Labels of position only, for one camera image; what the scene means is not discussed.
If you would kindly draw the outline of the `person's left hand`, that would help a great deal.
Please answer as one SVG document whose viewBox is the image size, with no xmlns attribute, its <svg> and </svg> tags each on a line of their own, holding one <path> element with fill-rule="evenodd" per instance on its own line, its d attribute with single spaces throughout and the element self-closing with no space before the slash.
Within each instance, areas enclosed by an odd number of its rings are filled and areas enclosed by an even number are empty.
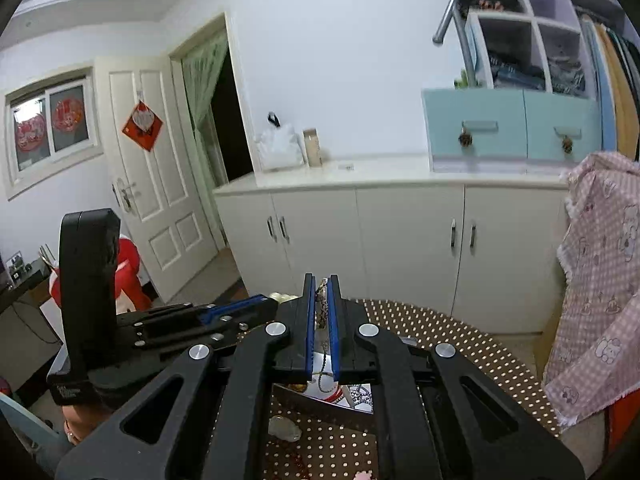
<svg viewBox="0 0 640 480">
<path fill-rule="evenodd" d="M 103 405 L 65 405 L 62 407 L 64 432 L 72 445 L 78 445 L 107 420 L 112 410 Z"/>
</svg>

